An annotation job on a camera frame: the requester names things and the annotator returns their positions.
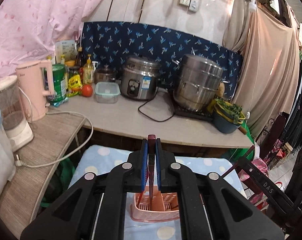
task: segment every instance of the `navy blue fabric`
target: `navy blue fabric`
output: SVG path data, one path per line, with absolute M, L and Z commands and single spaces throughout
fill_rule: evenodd
M 129 22 L 86 22 L 82 34 L 85 57 L 99 67 L 108 64 L 119 70 L 128 55 L 143 55 L 158 61 L 162 67 L 160 87 L 174 88 L 177 65 L 171 59 L 181 60 L 184 54 L 193 54 L 215 61 L 224 69 L 223 79 L 230 83 L 225 94 L 232 97 L 242 65 L 242 56 L 211 41 L 184 32 Z

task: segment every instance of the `white blender base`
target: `white blender base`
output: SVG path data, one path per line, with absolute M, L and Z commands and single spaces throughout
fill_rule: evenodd
M 25 128 L 17 136 L 11 137 L 10 142 L 12 151 L 15 152 L 33 139 L 33 133 L 28 122 L 26 122 Z

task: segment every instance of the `silver screw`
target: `silver screw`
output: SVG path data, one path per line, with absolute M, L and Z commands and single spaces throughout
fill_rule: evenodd
M 88 172 L 88 173 L 86 173 L 86 174 L 84 175 L 84 178 L 85 178 L 86 180 L 94 179 L 94 173 Z
M 181 168 L 181 165 L 180 163 L 171 163 L 171 168 L 175 169 L 175 170 L 178 170 Z
M 132 168 L 132 164 L 131 163 L 123 163 L 122 164 L 122 168 L 128 170 Z
M 215 172 L 210 172 L 208 176 L 209 176 L 209 179 L 212 179 L 212 180 L 219 179 L 219 174 L 215 173 Z

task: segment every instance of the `transparent pitcher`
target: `transparent pitcher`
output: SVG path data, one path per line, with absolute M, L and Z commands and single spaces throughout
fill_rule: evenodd
M 15 75 L 0 80 L 0 110 L 3 117 L 3 128 L 6 132 L 18 127 L 24 119 Z

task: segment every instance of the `utensil holder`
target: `utensil holder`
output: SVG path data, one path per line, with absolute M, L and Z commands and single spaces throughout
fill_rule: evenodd
M 134 194 L 134 202 L 130 206 L 130 216 L 132 220 L 155 223 L 176 220 L 179 218 L 177 193 L 161 194 L 161 192 L 158 191 L 158 186 L 154 185 L 152 211 L 150 210 L 149 186 L 146 186 L 141 202 L 137 207 L 139 195 L 140 193 Z

